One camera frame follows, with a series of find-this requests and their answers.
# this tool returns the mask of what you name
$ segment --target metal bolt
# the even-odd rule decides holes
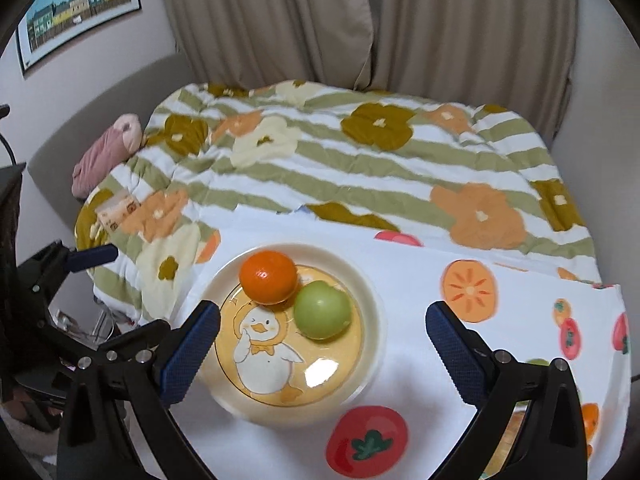
[[[89,366],[91,366],[91,358],[89,356],[81,357],[78,361],[78,368],[81,370],[86,370]]]
[[[497,350],[494,354],[495,360],[503,365],[511,361],[511,354],[506,350]]]
[[[560,370],[561,372],[564,372],[565,370],[567,370],[567,368],[569,367],[569,363],[567,363],[567,361],[565,361],[562,358],[557,358],[554,359],[554,365],[556,366],[556,368],[558,370]]]
[[[151,350],[141,350],[136,354],[136,361],[138,361],[141,365],[144,363],[148,363],[151,361],[151,358],[154,356],[154,353]]]

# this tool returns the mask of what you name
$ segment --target painting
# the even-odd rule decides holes
[[[17,31],[22,71],[80,34],[139,9],[140,0],[35,0]]]

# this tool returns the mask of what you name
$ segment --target beige curtain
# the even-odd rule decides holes
[[[164,0],[202,81],[259,88],[285,79],[370,82],[368,0]]]
[[[568,99],[577,0],[382,0],[372,86],[499,104],[550,142]]]

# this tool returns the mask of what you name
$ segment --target cartoon duck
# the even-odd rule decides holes
[[[253,301],[238,310],[234,317],[234,332],[238,344],[234,361],[242,384],[254,394],[280,392],[282,402],[291,402],[302,390],[289,384],[293,363],[304,360],[289,345],[287,314],[274,311]]]

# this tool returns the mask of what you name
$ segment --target bedspread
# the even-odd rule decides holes
[[[105,223],[114,200],[133,206]],[[169,319],[238,205],[600,281],[558,168],[514,112],[285,81],[191,84],[156,108],[145,147],[78,217],[79,249],[110,240],[120,250],[90,271],[96,296],[132,322]]]

